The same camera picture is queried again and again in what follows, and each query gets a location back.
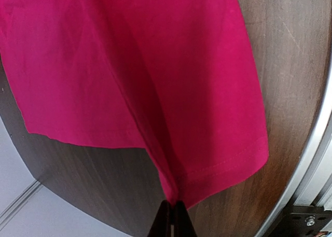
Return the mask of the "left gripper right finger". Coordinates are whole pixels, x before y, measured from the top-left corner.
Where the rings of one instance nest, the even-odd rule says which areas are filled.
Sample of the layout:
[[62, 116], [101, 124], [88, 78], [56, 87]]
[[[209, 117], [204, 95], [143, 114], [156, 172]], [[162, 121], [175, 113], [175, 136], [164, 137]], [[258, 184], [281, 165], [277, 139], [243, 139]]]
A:
[[183, 201], [177, 201], [173, 208], [173, 226], [175, 237], [197, 237]]

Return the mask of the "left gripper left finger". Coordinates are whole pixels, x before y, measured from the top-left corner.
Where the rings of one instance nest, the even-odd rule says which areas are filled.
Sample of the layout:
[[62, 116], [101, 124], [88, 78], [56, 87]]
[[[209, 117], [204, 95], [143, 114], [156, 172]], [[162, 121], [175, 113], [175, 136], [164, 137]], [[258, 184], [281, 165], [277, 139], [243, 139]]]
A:
[[167, 201], [161, 202], [148, 237], [171, 237], [172, 206]]

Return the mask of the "red t-shirt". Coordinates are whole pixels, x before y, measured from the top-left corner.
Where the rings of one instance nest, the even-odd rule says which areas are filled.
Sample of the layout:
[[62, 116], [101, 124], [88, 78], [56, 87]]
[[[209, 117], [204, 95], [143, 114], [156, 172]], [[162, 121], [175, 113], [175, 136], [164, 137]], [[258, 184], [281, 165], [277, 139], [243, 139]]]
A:
[[268, 160], [238, 0], [1, 0], [1, 60], [28, 132], [144, 148], [172, 203]]

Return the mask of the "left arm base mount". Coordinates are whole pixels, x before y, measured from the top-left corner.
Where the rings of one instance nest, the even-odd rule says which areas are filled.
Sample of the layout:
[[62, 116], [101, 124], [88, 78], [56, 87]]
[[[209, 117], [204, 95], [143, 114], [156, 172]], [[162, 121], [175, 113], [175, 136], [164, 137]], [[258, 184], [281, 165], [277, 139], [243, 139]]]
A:
[[267, 236], [315, 236], [331, 221], [323, 207], [291, 206], [282, 210]]

